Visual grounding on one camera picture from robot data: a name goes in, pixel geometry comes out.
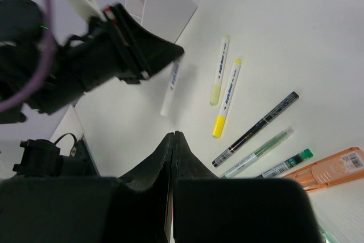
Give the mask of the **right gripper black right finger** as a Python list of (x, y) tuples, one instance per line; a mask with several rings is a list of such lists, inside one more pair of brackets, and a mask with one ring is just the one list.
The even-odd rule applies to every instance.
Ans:
[(175, 242), (320, 242), (308, 195), (289, 179), (219, 179), (184, 134), (172, 145)]

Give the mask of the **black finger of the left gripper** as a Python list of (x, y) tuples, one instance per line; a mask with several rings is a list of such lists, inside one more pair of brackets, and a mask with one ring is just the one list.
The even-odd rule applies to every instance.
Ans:
[(147, 31), (126, 11), (122, 4), (113, 6), (113, 14), (122, 43), (129, 52), (126, 58), (138, 80), (147, 80), (184, 55), (183, 47)]

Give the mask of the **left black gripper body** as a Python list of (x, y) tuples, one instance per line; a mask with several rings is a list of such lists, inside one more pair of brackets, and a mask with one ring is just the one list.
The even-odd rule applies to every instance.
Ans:
[(138, 84), (148, 77), (147, 67), (135, 54), (131, 32), (121, 19), (94, 19), (86, 35), (71, 38), (80, 44), (64, 45), (56, 54), (56, 69), (27, 101), (31, 109), (52, 114), (113, 77)]

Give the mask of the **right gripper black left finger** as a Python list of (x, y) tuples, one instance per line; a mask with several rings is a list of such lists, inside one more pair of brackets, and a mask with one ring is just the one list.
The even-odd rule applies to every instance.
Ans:
[(1, 181), (2, 242), (169, 242), (172, 134), (126, 174)]

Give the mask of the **white pen red cap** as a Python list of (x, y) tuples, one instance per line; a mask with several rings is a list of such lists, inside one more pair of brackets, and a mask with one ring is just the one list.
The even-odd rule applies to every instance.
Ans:
[(172, 100), (174, 97), (174, 93), (175, 93), (175, 87), (176, 87), (176, 83), (178, 80), (178, 73), (179, 73), (179, 69), (180, 69), (180, 63), (181, 61), (175, 61), (173, 63), (173, 67), (172, 67), (172, 71), (171, 71), (171, 76), (169, 78), (169, 82), (168, 82), (168, 86), (167, 86), (167, 90), (164, 96), (164, 100), (162, 103), (162, 108), (160, 111), (160, 114), (164, 117), (167, 117), (169, 114), (169, 110), (171, 108), (172, 105)]

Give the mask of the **white pen yellow tip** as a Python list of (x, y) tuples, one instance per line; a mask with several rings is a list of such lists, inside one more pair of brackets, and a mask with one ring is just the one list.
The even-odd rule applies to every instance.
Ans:
[(226, 89), (224, 92), (224, 96), (222, 97), (220, 109), (212, 133), (212, 136), (214, 136), (215, 138), (219, 138), (222, 135), (239, 71), (241, 69), (241, 64), (242, 62), (240, 59), (235, 59), (232, 63), (230, 75), (226, 84)]

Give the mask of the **clear silver pen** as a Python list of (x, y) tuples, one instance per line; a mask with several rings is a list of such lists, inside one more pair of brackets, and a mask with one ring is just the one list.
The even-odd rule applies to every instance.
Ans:
[(283, 141), (285, 141), (290, 135), (294, 133), (294, 129), (291, 127), (286, 128), (281, 131), (279, 134), (271, 138), (269, 141), (261, 145), (254, 152), (250, 153), (248, 156), (243, 158), (240, 162), (235, 164), (233, 167), (228, 169), (225, 173), (222, 174), (222, 179), (233, 178), (238, 175), (240, 172), (251, 166), (253, 163), (258, 161), (259, 158), (273, 150), (275, 147), (280, 145)]

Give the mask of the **green dark pen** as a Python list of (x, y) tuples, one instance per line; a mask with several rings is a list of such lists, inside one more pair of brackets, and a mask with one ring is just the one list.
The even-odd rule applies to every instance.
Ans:
[(283, 162), (277, 164), (276, 166), (273, 166), (269, 170), (263, 172), (262, 174), (258, 175), (257, 178), (263, 178), (263, 179), (269, 179), (274, 178), (292, 168), (297, 166), (298, 164), (305, 162), (306, 160), (313, 157), (313, 153), (310, 151), (310, 149), (305, 149), (296, 155), (293, 155), (289, 157), (288, 159), (284, 160)]

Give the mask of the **dark grey pen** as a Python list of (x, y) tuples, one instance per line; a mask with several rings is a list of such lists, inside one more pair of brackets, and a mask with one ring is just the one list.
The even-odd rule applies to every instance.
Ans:
[(217, 168), (222, 165), (228, 158), (230, 158), (237, 150), (239, 150), (246, 142), (258, 134), (268, 124), (270, 124), (276, 117), (282, 114), (289, 106), (299, 99), (299, 95), (293, 91), (272, 110), (270, 110), (264, 117), (262, 117), (253, 127), (233, 142), (225, 151), (223, 151), (217, 158), (212, 160), (213, 167)]

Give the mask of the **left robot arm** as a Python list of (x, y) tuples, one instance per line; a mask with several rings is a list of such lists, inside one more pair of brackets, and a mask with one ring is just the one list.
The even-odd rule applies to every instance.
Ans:
[[(54, 114), (114, 77), (139, 84), (184, 54), (181, 46), (139, 25), (120, 3), (86, 22), (84, 35), (55, 44), (49, 74), (25, 101), (31, 109)], [(1, 0), (2, 100), (20, 91), (34, 74), (46, 29), (44, 14), (34, 1)]]

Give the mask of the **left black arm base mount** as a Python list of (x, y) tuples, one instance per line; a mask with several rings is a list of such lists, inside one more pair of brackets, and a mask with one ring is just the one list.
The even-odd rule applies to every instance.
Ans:
[[(73, 145), (69, 155), (61, 155), (57, 144), (67, 135), (73, 138)], [(78, 141), (72, 133), (65, 133), (54, 142), (29, 139), (21, 141), (19, 146), (24, 152), (21, 162), (13, 167), (17, 176), (46, 178), (99, 175), (85, 141)]]

